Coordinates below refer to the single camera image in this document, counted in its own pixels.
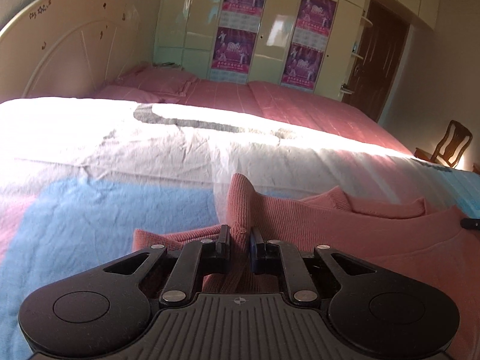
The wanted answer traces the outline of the upper right purple poster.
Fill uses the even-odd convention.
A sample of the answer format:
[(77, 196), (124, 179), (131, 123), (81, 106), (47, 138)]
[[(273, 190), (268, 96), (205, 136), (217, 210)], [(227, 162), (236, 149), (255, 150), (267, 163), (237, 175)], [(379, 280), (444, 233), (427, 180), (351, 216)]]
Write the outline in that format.
[(329, 36), (336, 7), (334, 0), (301, 0), (295, 27)]

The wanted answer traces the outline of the pink quilt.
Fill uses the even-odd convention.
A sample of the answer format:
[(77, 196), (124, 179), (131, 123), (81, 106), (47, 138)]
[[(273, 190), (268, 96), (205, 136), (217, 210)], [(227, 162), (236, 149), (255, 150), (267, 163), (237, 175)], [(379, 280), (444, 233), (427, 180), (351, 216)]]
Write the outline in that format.
[(360, 110), (327, 97), (264, 81), (234, 84), (199, 80), (181, 105), (243, 112), (334, 134), (410, 155), (402, 143)]

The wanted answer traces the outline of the pink long sleeve shirt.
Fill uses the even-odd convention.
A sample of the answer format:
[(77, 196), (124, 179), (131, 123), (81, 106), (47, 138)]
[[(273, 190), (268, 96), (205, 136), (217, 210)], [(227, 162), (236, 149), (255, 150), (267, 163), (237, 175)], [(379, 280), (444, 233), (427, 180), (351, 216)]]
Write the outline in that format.
[(460, 311), (460, 327), (449, 353), (454, 359), (479, 358), (479, 234), (462, 228), (465, 213), (453, 206), (434, 209), (421, 197), (391, 203), (353, 197), (339, 187), (301, 200), (257, 193), (244, 175), (232, 177), (227, 197), (227, 225), (232, 265), (225, 275), (209, 275), (209, 292), (275, 291), (272, 279), (251, 273), (251, 230), (266, 240), (311, 251), (319, 244), (432, 285), (451, 297)]

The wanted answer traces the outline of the pink pillow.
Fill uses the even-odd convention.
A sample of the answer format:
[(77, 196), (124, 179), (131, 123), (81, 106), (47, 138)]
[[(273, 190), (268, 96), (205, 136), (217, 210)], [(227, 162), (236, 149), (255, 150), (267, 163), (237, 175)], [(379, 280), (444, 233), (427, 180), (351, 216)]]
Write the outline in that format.
[(146, 104), (178, 103), (198, 81), (196, 75), (181, 68), (138, 65), (106, 83), (92, 97)]

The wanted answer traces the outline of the brown wooden door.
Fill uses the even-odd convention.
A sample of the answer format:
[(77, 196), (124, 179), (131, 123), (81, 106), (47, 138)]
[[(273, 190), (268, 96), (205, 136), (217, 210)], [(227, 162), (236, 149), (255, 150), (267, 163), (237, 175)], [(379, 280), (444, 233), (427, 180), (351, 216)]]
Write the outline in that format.
[(408, 24), (379, 2), (372, 0), (360, 45), (346, 84), (343, 102), (377, 122), (391, 91), (408, 35)]

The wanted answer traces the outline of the cream wooden headboard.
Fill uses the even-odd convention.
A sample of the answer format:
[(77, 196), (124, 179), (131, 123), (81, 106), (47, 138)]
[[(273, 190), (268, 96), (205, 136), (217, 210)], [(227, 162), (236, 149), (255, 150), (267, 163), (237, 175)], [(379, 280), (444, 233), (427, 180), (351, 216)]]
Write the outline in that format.
[(35, 0), (1, 29), (1, 100), (83, 97), (140, 62), (132, 0)]

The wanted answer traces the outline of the lower left purple poster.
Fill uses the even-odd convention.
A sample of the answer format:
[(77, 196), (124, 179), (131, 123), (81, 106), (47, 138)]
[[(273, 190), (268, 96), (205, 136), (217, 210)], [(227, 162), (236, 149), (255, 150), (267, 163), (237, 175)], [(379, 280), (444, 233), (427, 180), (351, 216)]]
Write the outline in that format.
[(219, 27), (216, 34), (211, 68), (247, 74), (249, 72), (256, 33)]

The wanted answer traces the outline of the cream glossy wardrobe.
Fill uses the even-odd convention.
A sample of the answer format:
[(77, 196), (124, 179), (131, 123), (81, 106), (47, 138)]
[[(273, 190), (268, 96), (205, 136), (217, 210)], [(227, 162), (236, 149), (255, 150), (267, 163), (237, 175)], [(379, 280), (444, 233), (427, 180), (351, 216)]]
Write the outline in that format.
[[(372, 25), (366, 18), (372, 0), (337, 2), (329, 36), (296, 28), (301, 0), (265, 0), (260, 17), (222, 10), (224, 0), (162, 0), (156, 26), (154, 61), (176, 63), (209, 80), (281, 84), (292, 42), (324, 52), (313, 93), (338, 98), (357, 51), (360, 32)], [(374, 0), (407, 21), (429, 27), (437, 21), (439, 0)], [(256, 33), (247, 74), (212, 69), (219, 27)]]

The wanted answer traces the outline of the blue patterned bed sheet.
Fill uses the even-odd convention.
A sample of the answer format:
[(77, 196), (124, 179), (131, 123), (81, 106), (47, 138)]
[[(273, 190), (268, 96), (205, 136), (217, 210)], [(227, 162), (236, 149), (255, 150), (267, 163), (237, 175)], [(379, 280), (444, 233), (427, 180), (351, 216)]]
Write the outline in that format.
[(219, 224), (231, 177), (273, 197), (340, 187), (479, 215), (479, 177), (359, 140), (258, 116), (99, 98), (1, 105), (1, 357), (31, 351), (17, 322), (35, 289), (128, 254), (138, 228)]

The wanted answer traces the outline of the lower right purple poster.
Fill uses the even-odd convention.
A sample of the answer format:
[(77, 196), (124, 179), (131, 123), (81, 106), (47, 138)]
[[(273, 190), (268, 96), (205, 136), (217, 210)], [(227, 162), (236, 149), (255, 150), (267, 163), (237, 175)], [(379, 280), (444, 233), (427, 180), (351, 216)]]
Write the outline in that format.
[(323, 51), (292, 42), (281, 75), (281, 85), (312, 92), (323, 56)]

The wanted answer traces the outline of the brown wooden chair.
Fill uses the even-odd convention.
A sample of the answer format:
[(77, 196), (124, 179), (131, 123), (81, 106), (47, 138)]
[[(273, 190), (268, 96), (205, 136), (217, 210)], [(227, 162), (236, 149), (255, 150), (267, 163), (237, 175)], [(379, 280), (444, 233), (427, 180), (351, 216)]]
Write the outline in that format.
[(470, 130), (460, 122), (451, 120), (432, 154), (416, 148), (414, 156), (432, 164), (455, 168), (472, 141), (473, 134)]

